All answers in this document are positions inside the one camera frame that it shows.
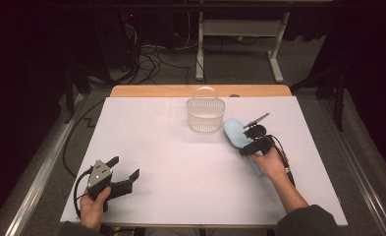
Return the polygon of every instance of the electronic equipment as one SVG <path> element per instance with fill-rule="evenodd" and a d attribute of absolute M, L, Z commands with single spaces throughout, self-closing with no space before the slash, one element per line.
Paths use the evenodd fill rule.
<path fill-rule="evenodd" d="M 87 193 L 94 199 L 106 188 L 111 188 L 111 193 L 107 198 L 107 201 L 104 202 L 103 211 L 107 211 L 108 209 L 108 201 L 112 199 L 116 199 L 118 197 L 125 196 L 126 194 L 130 194 L 133 190 L 133 184 L 136 179 L 139 177 L 139 169 L 136 170 L 128 180 L 124 180 L 121 182 L 113 183 L 112 175 L 113 170 L 112 167 L 119 162 L 119 156 L 113 157 L 107 163 L 104 163 L 101 160 L 96 160 L 93 166 L 90 166 L 88 170 L 86 170 L 77 180 L 76 186 L 74 187 L 74 207 L 76 209 L 77 216 L 80 217 L 80 210 L 77 205 L 77 188 L 80 184 L 83 176 L 89 174 L 88 182 L 87 182 Z"/>
<path fill-rule="evenodd" d="M 291 173 L 290 165 L 288 164 L 288 160 L 285 156 L 285 153 L 283 152 L 281 144 L 274 136 L 266 135 L 265 127 L 257 124 L 259 121 L 261 121 L 263 118 L 265 118 L 268 115 L 269 113 L 266 113 L 260 118 L 244 126 L 244 129 L 248 128 L 247 130 L 244 131 L 244 134 L 247 138 L 252 139 L 252 142 L 244 146 L 243 148 L 239 148 L 239 153 L 241 155 L 252 155 L 254 153 L 257 153 L 258 151 L 261 151 L 263 154 L 267 154 L 271 148 L 275 148 L 281 157 L 282 163 L 284 164 L 285 171 L 287 172 L 287 175 L 291 183 L 295 186 L 296 184 L 294 181 L 294 177 L 293 177 L 293 174 Z M 275 145 L 274 139 L 278 142 L 281 149 L 278 149 L 278 147 Z"/>

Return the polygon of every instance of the plastic container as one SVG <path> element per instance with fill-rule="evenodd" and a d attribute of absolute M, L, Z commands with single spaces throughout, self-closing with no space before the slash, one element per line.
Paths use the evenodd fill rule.
<path fill-rule="evenodd" d="M 213 91 L 212 97 L 197 97 L 201 90 Z M 202 133 L 214 132 L 223 124 L 225 110 L 224 100 L 218 97 L 218 92 L 211 87 L 200 87 L 193 92 L 193 97 L 187 101 L 189 126 Z"/>

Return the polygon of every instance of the black cable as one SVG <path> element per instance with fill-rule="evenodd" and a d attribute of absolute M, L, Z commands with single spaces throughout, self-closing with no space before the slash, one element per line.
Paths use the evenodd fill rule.
<path fill-rule="evenodd" d="M 294 186 L 296 186 L 293 173 L 291 172 L 290 164 L 288 163 L 288 160 L 287 160 L 287 155 L 285 154 L 284 149 L 282 148 L 281 142 L 279 142 L 279 140 L 275 136 L 270 135 L 270 137 L 275 139 L 275 141 L 278 143 L 279 147 L 281 148 L 281 149 L 278 149 L 278 147 L 274 143 L 272 143 L 269 139 L 267 139 L 266 136 L 263 136 L 263 137 L 266 140 L 268 140 L 269 143 L 271 143 L 271 145 L 273 145 L 276 151 L 278 151 L 278 154 L 281 157 L 282 163 L 284 164 L 285 171 L 287 172 L 288 178 L 290 179 L 291 183 Z"/>
<path fill-rule="evenodd" d="M 195 59 L 196 64 L 201 68 L 202 70 L 202 79 L 204 80 L 204 84 L 207 85 L 207 78 L 205 77 L 205 71 L 204 68 L 201 66 L 201 63 L 199 63 L 198 58 Z"/>
<path fill-rule="evenodd" d="M 77 198 L 77 200 L 80 199 L 80 198 L 82 198 L 82 197 L 84 197 L 85 195 L 88 195 L 88 194 L 83 194 L 83 195 L 79 196 L 79 197 Z"/>
<path fill-rule="evenodd" d="M 140 70 L 140 62 L 139 62 L 139 54 L 136 58 L 136 63 L 138 65 L 138 71 Z M 131 77 L 131 79 L 128 81 L 128 85 L 134 85 L 135 80 L 137 79 L 138 73 L 136 73 L 134 76 Z"/>
<path fill-rule="evenodd" d="M 143 45 L 142 48 L 150 48 L 152 49 L 151 52 L 148 52 L 147 54 L 152 54 L 158 50 L 158 45 L 155 44 L 154 47 L 152 47 L 150 44 Z"/>
<path fill-rule="evenodd" d="M 136 75 L 138 73 L 138 64 L 135 62 L 132 67 L 131 67 L 131 70 L 129 71 L 128 74 L 122 76 L 121 78 L 117 79 L 116 81 L 117 82 L 122 82 L 122 81 L 125 81 L 125 80 L 128 80 L 130 77 Z"/>
<path fill-rule="evenodd" d="M 186 74 L 186 84 L 188 84 L 190 67 L 187 67 L 187 66 L 176 66 L 176 65 L 172 65 L 172 64 L 169 64 L 169 63 L 165 62 L 165 61 L 162 60 L 162 58 L 159 56 L 158 50 L 156 50 L 156 57 L 159 58 L 159 60 L 161 61 L 162 64 L 165 64 L 165 65 L 167 65 L 167 66 L 174 67 L 174 68 L 180 68 L 180 69 L 187 69 L 187 74 Z"/>
<path fill-rule="evenodd" d="M 151 69 L 147 69 L 147 68 L 141 68 L 141 70 L 145 70 L 145 71 L 150 71 L 150 70 L 155 70 L 156 68 L 160 67 L 161 66 L 161 62 L 160 61 L 156 61 L 156 60 L 153 60 L 150 56 L 155 56 L 156 55 L 153 55 L 153 54 L 140 54 L 140 56 L 143 56 L 143 57 L 147 57 L 149 60 L 144 60 L 142 62 L 140 62 L 140 64 L 143 64 L 145 62 L 151 62 L 152 65 L 153 65 L 153 68 Z"/>
<path fill-rule="evenodd" d="M 144 56 L 144 57 L 149 58 L 149 61 L 153 64 L 153 68 L 152 68 L 152 69 L 141 69 L 140 71 L 141 71 L 144 75 L 146 75 L 146 78 L 144 78 L 144 79 L 140 80 L 139 82 L 137 82 L 136 85 L 139 85 L 139 84 L 141 84 L 141 83 L 143 83 L 143 82 L 145 82 L 145 81 L 148 81 L 148 80 L 151 80 L 152 82 L 154 82 L 155 84 L 157 84 L 157 82 L 155 82 L 154 80 L 152 80 L 152 78 L 155 77 L 155 76 L 159 73 L 159 71 L 160 71 L 160 63 L 157 62 L 157 61 L 152 60 L 152 58 L 150 58 L 148 55 L 140 54 L 140 56 Z M 156 68 L 158 68 L 158 72 L 155 73 L 155 74 L 152 76 L 152 73 L 155 71 Z M 147 74 L 144 73 L 142 70 L 150 70 L 150 72 L 149 72 L 149 74 L 147 75 Z"/>
<path fill-rule="evenodd" d="M 79 210 L 79 205 L 77 204 L 77 190 L 79 188 L 80 181 L 85 175 L 91 174 L 92 166 L 89 167 L 82 175 L 80 175 L 79 179 L 76 181 L 74 186 L 74 208 L 76 209 L 76 214 L 80 218 L 82 216 L 81 211 Z"/>
<path fill-rule="evenodd" d="M 140 69 L 140 64 L 139 64 L 138 60 L 135 61 L 134 67 L 135 67 L 135 70 L 134 70 L 134 72 L 133 72 L 129 77 L 127 77 L 127 78 L 123 78 L 123 77 L 122 77 L 122 78 L 119 79 L 118 81 L 119 81 L 119 82 L 122 82 L 122 81 L 126 81 L 126 80 L 128 80 L 128 79 L 135 78 L 135 77 L 138 75 L 138 72 L 139 72 L 139 69 Z"/>
<path fill-rule="evenodd" d="M 81 120 L 85 117 L 85 115 L 90 112 L 92 109 L 94 109 L 97 105 L 101 104 L 104 102 L 105 99 L 95 103 L 93 106 L 91 106 L 85 114 L 83 114 L 83 116 L 79 119 L 79 121 L 77 121 L 77 123 L 74 125 L 73 129 L 71 130 L 70 134 L 68 135 L 66 141 L 65 141 L 65 144 L 64 144 L 64 149 L 63 149 L 63 154 L 62 154 L 62 160 L 63 160 L 63 164 L 64 164 L 64 167 L 65 169 L 68 171 L 68 173 L 70 173 L 74 178 L 77 178 L 77 174 L 75 174 L 73 171 L 71 171 L 71 169 L 67 166 L 67 163 L 65 161 L 65 152 L 67 150 L 67 146 L 68 146 L 68 142 L 70 141 L 70 138 L 71 136 L 73 135 L 74 131 L 76 130 L 77 126 L 80 124 Z"/>

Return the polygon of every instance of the white table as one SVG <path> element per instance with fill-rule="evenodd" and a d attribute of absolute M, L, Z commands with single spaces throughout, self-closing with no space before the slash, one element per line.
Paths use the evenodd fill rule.
<path fill-rule="evenodd" d="M 83 159 L 79 175 L 120 156 L 112 181 L 140 176 L 134 191 L 109 202 L 103 222 L 137 227 L 271 228 L 285 211 L 266 177 L 232 148 L 220 129 L 200 134 L 187 124 L 187 97 L 109 97 Z M 311 204 L 347 225 L 297 99 L 222 97 L 224 120 L 247 123 L 265 112 L 261 124 L 276 136 L 290 159 L 297 189 Z M 79 187 L 83 193 L 86 178 Z M 61 221 L 77 222 L 72 197 Z"/>

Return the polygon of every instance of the wooden table edge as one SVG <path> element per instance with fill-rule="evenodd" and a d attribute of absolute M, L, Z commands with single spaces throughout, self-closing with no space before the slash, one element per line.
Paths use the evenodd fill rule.
<path fill-rule="evenodd" d="M 191 97 L 203 85 L 115 86 L 110 97 Z M 220 97 L 227 96 L 292 96 L 284 85 L 206 85 L 216 89 Z"/>

